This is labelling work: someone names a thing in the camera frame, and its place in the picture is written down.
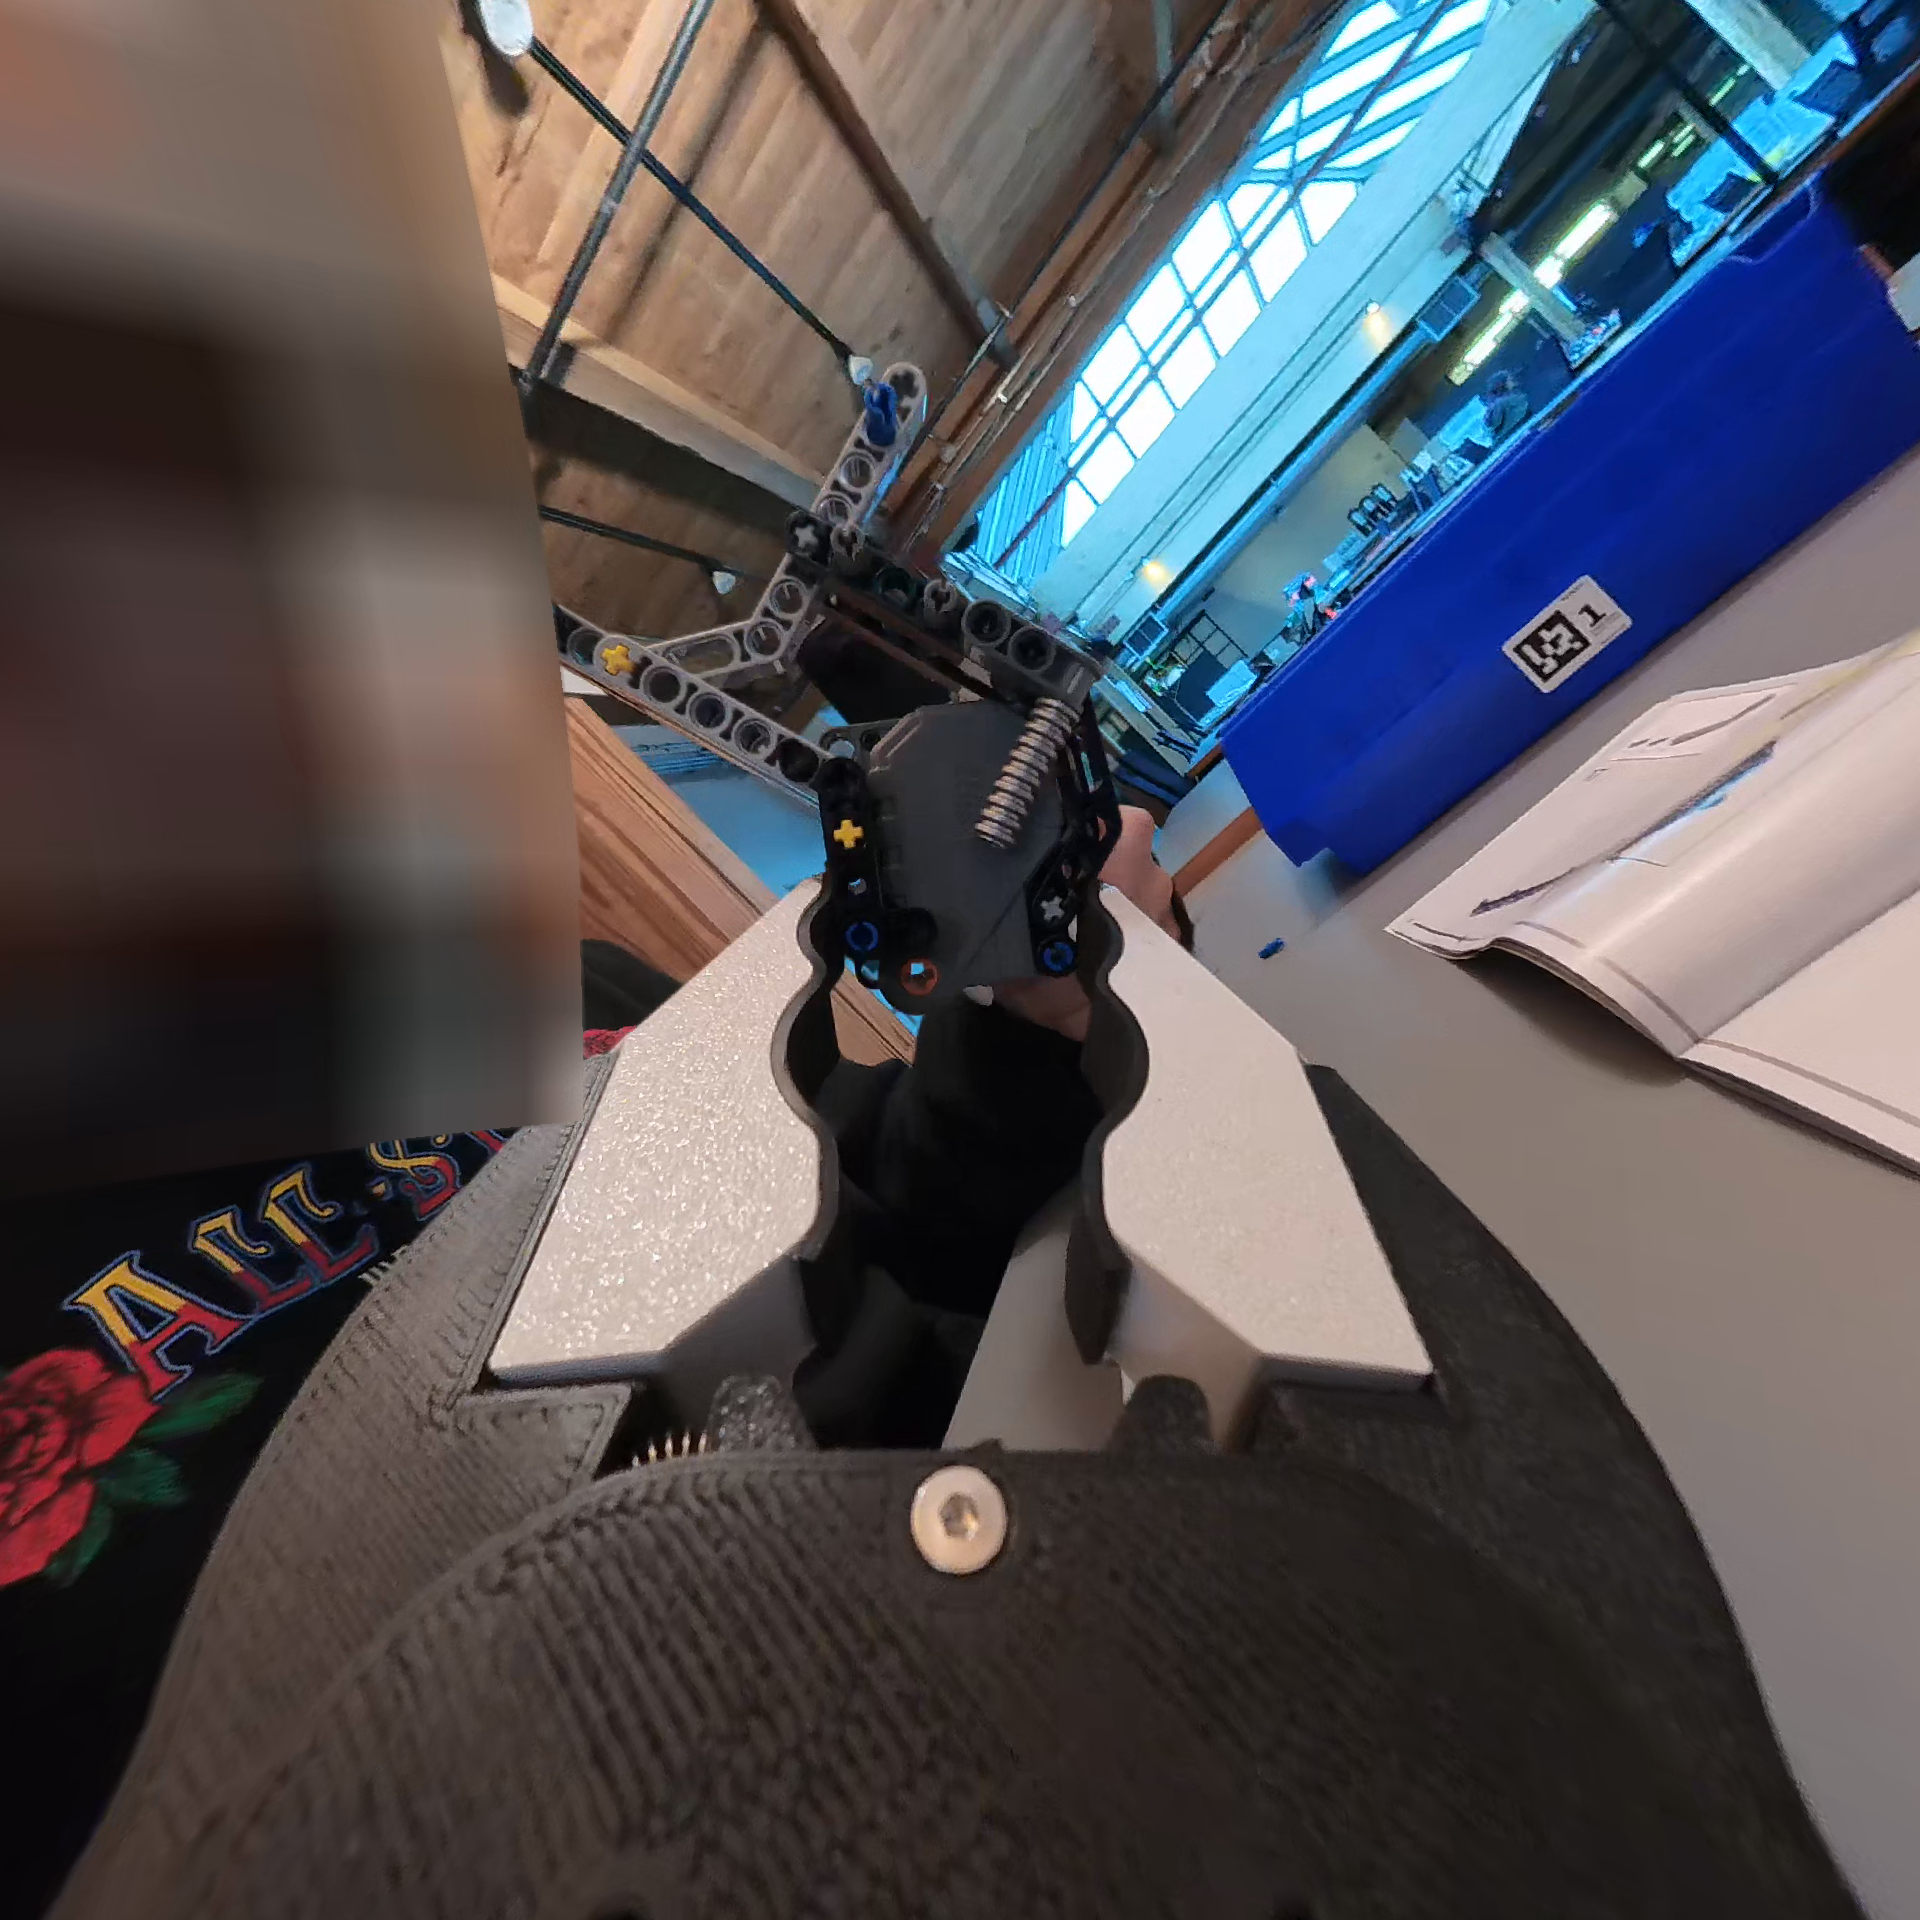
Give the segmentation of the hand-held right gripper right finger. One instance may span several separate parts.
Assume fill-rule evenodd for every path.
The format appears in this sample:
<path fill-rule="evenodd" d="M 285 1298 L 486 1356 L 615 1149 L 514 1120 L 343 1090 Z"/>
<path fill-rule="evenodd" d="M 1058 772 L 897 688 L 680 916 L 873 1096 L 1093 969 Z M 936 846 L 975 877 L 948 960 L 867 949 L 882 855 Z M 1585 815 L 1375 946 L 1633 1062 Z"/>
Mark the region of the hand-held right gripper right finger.
<path fill-rule="evenodd" d="M 1415 1397 L 1434 1360 L 1296 1045 L 1117 886 L 1089 937 L 1102 1124 L 1016 1240 L 945 1449 L 1093 1453 L 1150 1379 L 1221 1449 L 1269 1387 Z"/>

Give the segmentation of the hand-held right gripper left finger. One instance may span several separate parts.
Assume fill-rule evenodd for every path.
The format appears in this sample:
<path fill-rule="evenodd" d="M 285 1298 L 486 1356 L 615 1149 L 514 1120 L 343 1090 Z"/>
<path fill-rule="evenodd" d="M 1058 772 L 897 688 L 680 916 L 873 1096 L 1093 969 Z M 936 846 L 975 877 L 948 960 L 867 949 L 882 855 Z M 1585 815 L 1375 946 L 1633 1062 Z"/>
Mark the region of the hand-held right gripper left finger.
<path fill-rule="evenodd" d="M 491 1345 L 503 1387 L 651 1382 L 704 1413 L 791 1382 L 807 1265 L 836 1226 L 820 1090 L 843 1062 L 820 883 L 798 886 L 616 1050 L 542 1203 Z"/>

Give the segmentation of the grey black toy brick model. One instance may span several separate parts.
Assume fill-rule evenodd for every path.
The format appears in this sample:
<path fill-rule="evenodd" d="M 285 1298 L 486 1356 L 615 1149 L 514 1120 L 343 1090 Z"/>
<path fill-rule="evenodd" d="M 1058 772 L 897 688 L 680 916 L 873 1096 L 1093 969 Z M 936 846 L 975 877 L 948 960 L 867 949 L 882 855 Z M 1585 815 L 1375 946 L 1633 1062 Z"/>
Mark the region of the grey black toy brick model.
<path fill-rule="evenodd" d="M 648 642 L 555 612 L 562 662 L 595 691 L 815 804 L 830 946 L 903 1015 L 1079 975 L 1122 834 L 1093 709 L 1104 662 L 879 541 L 925 406 L 915 362 L 867 379 L 751 617 Z"/>

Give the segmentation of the person's left hand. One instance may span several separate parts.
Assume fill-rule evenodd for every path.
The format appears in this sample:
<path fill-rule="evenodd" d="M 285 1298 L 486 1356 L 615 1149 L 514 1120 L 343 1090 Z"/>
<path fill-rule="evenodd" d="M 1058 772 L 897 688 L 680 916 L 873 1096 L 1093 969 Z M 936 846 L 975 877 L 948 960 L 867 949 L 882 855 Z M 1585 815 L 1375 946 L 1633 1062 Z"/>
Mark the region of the person's left hand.
<path fill-rule="evenodd" d="M 1149 807 L 1122 804 L 1122 833 L 1104 859 L 1102 883 L 1122 889 L 1149 912 L 1167 937 L 1186 952 L 1193 949 L 1186 903 L 1175 877 L 1157 859 L 1157 820 Z M 993 988 L 993 1002 L 1029 1025 L 1053 1030 L 1058 1038 L 1087 1042 L 1093 1002 L 1087 988 L 1071 975 L 1058 980 L 1009 980 Z"/>

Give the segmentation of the wooden board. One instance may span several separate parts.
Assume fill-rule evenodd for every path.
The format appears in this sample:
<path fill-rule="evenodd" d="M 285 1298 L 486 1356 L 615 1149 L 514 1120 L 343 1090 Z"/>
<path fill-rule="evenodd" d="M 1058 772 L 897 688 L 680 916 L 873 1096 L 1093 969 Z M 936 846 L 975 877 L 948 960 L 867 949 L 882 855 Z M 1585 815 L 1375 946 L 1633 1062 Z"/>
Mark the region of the wooden board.
<path fill-rule="evenodd" d="M 607 1050 L 746 937 L 767 886 L 591 705 L 568 695 L 582 846 L 587 1030 Z"/>

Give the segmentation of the open instruction booklet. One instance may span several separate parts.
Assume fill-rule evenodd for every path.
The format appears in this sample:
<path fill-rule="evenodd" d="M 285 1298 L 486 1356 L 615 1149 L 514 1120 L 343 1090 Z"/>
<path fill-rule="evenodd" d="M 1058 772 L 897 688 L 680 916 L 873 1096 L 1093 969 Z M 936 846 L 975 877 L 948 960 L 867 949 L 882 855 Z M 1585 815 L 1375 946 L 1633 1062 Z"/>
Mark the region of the open instruction booklet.
<path fill-rule="evenodd" d="M 1917 638 L 1646 705 L 1390 937 L 1917 1170 Z"/>

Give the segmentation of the white marker tag sticker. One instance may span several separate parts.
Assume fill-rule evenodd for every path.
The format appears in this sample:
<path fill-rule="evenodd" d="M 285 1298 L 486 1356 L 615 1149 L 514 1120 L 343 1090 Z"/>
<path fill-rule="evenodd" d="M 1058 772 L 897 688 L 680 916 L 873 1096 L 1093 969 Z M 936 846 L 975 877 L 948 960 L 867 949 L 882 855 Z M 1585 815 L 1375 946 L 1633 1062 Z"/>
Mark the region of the white marker tag sticker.
<path fill-rule="evenodd" d="M 1633 612 L 1624 612 L 1619 603 L 1599 589 L 1591 574 L 1585 574 L 1503 644 L 1503 661 L 1539 695 L 1551 695 L 1628 630 Z"/>

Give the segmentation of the blue plastic bin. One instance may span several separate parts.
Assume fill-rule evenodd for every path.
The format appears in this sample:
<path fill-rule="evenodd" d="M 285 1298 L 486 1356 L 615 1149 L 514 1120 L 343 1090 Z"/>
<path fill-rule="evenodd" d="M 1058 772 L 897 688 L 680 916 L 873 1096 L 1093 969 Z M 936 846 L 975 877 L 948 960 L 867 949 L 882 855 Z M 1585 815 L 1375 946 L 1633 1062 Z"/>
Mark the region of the blue plastic bin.
<path fill-rule="evenodd" d="M 1530 423 L 1221 734 L 1265 841 L 1383 867 L 1917 445 L 1917 345 L 1836 172 Z M 1591 574 L 1633 630 L 1539 695 Z"/>

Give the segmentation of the large paned window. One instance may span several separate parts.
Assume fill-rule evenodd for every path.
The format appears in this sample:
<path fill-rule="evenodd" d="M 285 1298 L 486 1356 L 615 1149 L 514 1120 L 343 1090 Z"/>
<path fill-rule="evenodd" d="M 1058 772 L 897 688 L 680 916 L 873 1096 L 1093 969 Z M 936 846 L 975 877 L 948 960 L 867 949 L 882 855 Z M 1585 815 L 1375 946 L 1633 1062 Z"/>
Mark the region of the large paned window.
<path fill-rule="evenodd" d="M 1035 589 L 1474 60 L 1494 15 L 1499 3 L 1347 3 L 948 553 Z"/>

